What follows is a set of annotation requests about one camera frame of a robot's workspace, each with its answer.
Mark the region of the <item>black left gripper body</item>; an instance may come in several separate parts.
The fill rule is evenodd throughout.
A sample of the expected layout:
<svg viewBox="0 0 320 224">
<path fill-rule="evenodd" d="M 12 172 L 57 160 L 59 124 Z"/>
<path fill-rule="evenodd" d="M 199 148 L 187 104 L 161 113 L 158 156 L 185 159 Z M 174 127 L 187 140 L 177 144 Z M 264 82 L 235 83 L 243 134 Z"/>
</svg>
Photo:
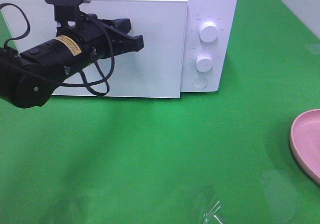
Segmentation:
<svg viewBox="0 0 320 224">
<path fill-rule="evenodd" d="M 54 19 L 58 24 L 55 39 L 66 45 L 72 55 L 95 55 L 97 59 L 114 56 L 110 35 L 120 31 L 107 26 L 110 35 L 104 33 L 96 14 L 86 14 L 79 6 L 55 6 Z"/>
</svg>

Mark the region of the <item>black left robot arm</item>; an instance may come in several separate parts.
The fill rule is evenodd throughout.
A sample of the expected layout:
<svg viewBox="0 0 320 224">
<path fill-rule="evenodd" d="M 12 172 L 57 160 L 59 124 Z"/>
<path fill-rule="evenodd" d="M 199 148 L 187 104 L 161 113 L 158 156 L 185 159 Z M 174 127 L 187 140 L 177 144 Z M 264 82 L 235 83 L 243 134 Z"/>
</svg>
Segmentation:
<svg viewBox="0 0 320 224">
<path fill-rule="evenodd" d="M 0 96 L 19 108 L 43 106 L 59 87 L 86 88 L 95 96 L 105 96 L 94 86 L 107 84 L 115 64 L 100 79 L 90 82 L 84 69 L 100 59 L 111 59 L 144 47 L 141 35 L 130 36 L 129 19 L 103 20 L 75 7 L 78 17 L 58 27 L 54 39 L 24 52 L 4 44 L 0 49 Z"/>
</svg>

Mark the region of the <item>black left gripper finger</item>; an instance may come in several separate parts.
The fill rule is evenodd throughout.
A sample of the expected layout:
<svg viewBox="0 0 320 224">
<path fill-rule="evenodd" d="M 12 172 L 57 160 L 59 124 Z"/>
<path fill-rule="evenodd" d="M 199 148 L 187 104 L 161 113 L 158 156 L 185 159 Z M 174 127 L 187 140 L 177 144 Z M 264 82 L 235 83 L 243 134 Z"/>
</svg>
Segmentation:
<svg viewBox="0 0 320 224">
<path fill-rule="evenodd" d="M 144 48 L 142 35 L 129 36 L 123 33 L 111 33 L 110 38 L 114 56 L 129 52 L 138 52 Z"/>
<path fill-rule="evenodd" d="M 128 34 L 132 29 L 130 19 L 98 19 L 98 23 L 103 28 L 104 33 L 107 33 L 108 35 L 110 35 L 111 32 L 108 30 L 107 26 L 124 34 Z"/>
</svg>

